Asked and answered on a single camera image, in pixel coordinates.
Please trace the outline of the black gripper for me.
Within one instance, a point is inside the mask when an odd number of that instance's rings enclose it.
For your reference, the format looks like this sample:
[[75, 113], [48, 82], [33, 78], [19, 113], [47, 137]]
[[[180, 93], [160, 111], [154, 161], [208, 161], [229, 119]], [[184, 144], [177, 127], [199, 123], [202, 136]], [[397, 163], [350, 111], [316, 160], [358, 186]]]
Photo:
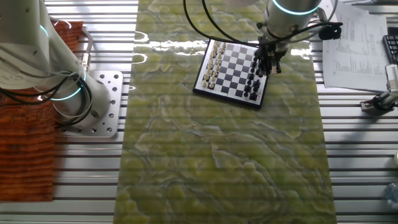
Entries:
[[259, 40], [259, 70], [262, 75], [269, 74], [269, 60], [271, 60], [270, 74], [279, 74], [282, 72], [280, 59], [287, 53], [288, 46], [285, 44], [273, 44], [266, 39]]

